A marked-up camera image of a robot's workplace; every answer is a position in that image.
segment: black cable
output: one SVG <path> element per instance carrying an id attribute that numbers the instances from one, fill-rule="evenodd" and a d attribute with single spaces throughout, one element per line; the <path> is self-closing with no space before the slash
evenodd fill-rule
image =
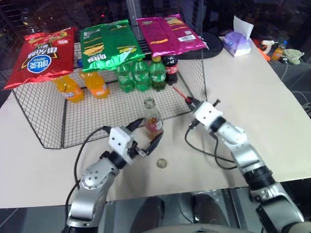
<path id="1" fill-rule="evenodd" d="M 68 210 L 69 200 L 70 200 L 70 197 L 71 197 L 71 195 L 72 195 L 72 193 L 73 193 L 73 191 L 75 190 L 76 187 L 77 187 L 77 183 L 74 184 L 74 186 L 72 187 L 72 189 L 68 193 L 68 196 L 67 196 L 67 199 L 66 199 L 66 203 L 65 203 L 65 225 L 66 225 L 68 214 L 69 214 L 69 210 Z"/>
<path id="2" fill-rule="evenodd" d="M 217 165 L 224 170 L 232 170 L 232 169 L 237 168 L 237 166 L 225 167 L 218 162 L 219 157 L 217 156 L 217 148 L 218 148 L 219 140 L 218 140 L 218 137 L 216 136 L 215 136 L 215 139 L 216 139 L 216 145 L 215 145 L 214 157 L 215 157 L 215 162 L 217 163 Z"/>
<path id="3" fill-rule="evenodd" d="M 195 150 L 198 151 L 198 152 L 201 152 L 201 153 L 203 153 L 203 154 L 206 154 L 206 155 L 215 157 L 214 154 L 205 152 L 205 151 L 203 151 L 203 150 L 200 150 L 200 149 L 194 147 L 194 146 L 187 140 L 187 136 L 188 136 L 188 133 L 190 132 L 190 130 L 191 130 L 191 128 L 188 128 L 188 129 L 187 129 L 187 132 L 186 132 L 186 134 L 185 134 L 185 141 L 186 141 L 186 143 L 187 143 L 191 148 L 195 149 Z M 234 161 L 229 160 L 229 159 L 226 159 L 226 158 L 223 158 L 223 157 L 220 157 L 220 156 L 217 156 L 217 159 L 221 159 L 221 160 L 224 160 L 224 161 L 227 161 L 227 162 L 230 162 L 230 163 L 234 163 Z"/>
<path id="4" fill-rule="evenodd" d="M 73 176 L 74 176 L 74 181 L 75 181 L 76 186 L 77 186 L 78 189 L 80 188 L 80 186 L 79 186 L 79 181 L 78 181 L 78 176 L 77 176 L 77 166 L 78 166 L 78 161 L 79 161 L 81 152 L 82 152 L 84 146 L 86 145 L 87 141 L 88 141 L 95 133 L 97 133 L 97 132 L 100 131 L 100 130 L 105 130 L 105 126 L 104 126 L 104 127 L 100 127 L 100 128 L 98 128 L 98 129 L 94 130 L 93 132 L 90 133 L 89 136 L 87 136 L 87 138 L 84 140 L 83 144 L 81 145 L 80 150 L 79 150 L 78 155 L 77 155 L 77 158 L 76 158 L 76 161 L 74 162 Z"/>

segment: glass jar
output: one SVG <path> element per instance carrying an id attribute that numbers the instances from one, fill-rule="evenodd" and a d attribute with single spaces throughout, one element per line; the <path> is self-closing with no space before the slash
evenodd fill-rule
<path id="1" fill-rule="evenodd" d="M 156 108 L 156 102 L 148 97 L 144 100 L 145 106 L 145 127 L 148 137 L 152 140 L 163 132 L 163 120 L 161 113 Z"/>

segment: cola bottle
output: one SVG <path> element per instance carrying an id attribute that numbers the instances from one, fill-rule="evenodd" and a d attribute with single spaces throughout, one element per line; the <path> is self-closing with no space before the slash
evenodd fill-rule
<path id="1" fill-rule="evenodd" d="M 173 85 L 174 83 L 177 82 L 177 72 L 178 72 L 178 59 L 177 56 L 175 55 L 167 55 L 167 56 L 162 56 L 162 62 L 165 65 L 166 69 L 166 78 L 165 82 L 168 85 Z"/>

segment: green chips bag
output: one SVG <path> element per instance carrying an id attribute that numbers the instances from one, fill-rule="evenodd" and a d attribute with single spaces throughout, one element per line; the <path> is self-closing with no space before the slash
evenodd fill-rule
<path id="1" fill-rule="evenodd" d="M 128 20 L 99 24 L 81 31 L 83 72 L 114 70 L 122 63 L 144 58 Z"/>

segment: barcode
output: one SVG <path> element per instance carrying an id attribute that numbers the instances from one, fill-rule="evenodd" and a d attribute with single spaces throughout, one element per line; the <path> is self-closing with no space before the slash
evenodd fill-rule
<path id="1" fill-rule="evenodd" d="M 186 36 L 178 38 L 180 42 L 187 41 L 187 40 L 194 40 L 194 39 L 195 39 L 194 35 L 186 35 Z"/>

